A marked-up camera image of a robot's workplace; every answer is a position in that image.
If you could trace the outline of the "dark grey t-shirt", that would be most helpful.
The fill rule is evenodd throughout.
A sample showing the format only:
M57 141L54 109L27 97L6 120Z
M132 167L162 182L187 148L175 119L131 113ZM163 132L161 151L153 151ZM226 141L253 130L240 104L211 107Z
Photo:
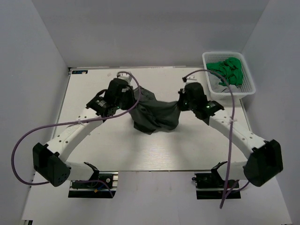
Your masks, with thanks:
M180 110L177 101L158 101L153 92L143 87L141 92L134 89L134 96L140 100L129 114L136 130L151 135L161 130L172 131L178 126Z

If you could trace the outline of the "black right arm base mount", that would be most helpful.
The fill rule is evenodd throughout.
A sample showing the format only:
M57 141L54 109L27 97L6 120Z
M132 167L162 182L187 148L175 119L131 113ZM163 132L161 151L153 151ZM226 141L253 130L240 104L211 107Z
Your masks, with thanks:
M195 173L192 177L192 181L196 188L196 198L197 200L221 200L224 190L224 181L220 181L214 178L212 173ZM234 185L234 180L229 180L227 185L227 190L232 188ZM239 184L233 188L232 192L227 196L227 199L241 199L239 189Z

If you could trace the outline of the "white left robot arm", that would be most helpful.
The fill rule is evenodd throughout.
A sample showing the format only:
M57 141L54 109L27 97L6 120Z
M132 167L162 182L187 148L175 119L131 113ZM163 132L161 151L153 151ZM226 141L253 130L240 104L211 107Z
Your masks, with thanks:
M90 100L75 124L66 127L59 135L46 144L37 143L33 147L34 169L53 186L58 187L67 180L83 180L88 187L99 182L99 170L90 163L71 163L68 157L77 145L94 129L102 125L107 117L118 109L131 109L134 98L132 78L122 73L110 81Z

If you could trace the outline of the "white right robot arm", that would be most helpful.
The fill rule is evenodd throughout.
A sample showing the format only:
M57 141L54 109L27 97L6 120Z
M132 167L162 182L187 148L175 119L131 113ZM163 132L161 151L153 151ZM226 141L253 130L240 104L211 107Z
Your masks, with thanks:
M224 186L229 180L248 180L256 187L283 170L281 146L276 140L266 141L244 128L216 101L208 101L203 87L190 82L179 91L178 107L192 111L196 118L222 133L246 157L243 162L224 161L211 169L212 183Z

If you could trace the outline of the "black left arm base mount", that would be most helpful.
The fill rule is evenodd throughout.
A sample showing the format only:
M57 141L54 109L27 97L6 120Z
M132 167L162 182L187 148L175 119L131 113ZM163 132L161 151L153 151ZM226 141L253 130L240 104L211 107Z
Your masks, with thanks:
M95 181L70 183L68 198L112 199L118 185L118 172L100 172Z

